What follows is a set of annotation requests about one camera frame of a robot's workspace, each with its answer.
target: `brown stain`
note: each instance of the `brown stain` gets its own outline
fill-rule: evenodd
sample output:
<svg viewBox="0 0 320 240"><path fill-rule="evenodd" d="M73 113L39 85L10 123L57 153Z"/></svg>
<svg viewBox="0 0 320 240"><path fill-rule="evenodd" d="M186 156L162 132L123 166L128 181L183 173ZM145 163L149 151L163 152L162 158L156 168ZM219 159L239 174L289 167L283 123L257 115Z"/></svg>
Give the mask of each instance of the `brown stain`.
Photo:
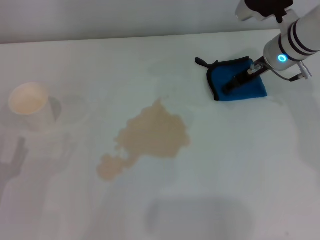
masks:
<svg viewBox="0 0 320 240"><path fill-rule="evenodd" d="M125 168L131 168L143 155L175 158L179 150L190 143L181 117L167 112L160 99L130 119L114 141L117 143L115 149L119 153L124 150L128 158L105 154L97 167L98 175L105 181L111 181Z"/></svg>

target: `white cup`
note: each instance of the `white cup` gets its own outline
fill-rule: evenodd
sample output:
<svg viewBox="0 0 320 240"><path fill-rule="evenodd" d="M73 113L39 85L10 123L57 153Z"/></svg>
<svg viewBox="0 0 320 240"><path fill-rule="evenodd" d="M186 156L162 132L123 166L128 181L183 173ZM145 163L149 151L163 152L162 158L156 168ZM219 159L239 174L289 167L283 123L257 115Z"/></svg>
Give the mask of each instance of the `white cup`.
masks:
<svg viewBox="0 0 320 240"><path fill-rule="evenodd" d="M13 90L9 108L24 118L32 131L45 131L55 122L49 94L36 82L22 84Z"/></svg>

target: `white table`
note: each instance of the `white table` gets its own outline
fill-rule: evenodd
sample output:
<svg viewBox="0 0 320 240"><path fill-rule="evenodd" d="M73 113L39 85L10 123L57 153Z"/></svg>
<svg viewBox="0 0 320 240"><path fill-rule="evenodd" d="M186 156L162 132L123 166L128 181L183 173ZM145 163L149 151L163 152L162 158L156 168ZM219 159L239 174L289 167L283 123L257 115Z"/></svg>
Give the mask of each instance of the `white table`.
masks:
<svg viewBox="0 0 320 240"><path fill-rule="evenodd" d="M236 102L213 101L194 62L256 60L277 34L1 45L0 239L318 240L320 56L305 61L312 80L268 72L268 97ZM61 110L47 133L8 112L10 91L29 81L45 83ZM158 98L190 145L101 180L114 138Z"/></svg>

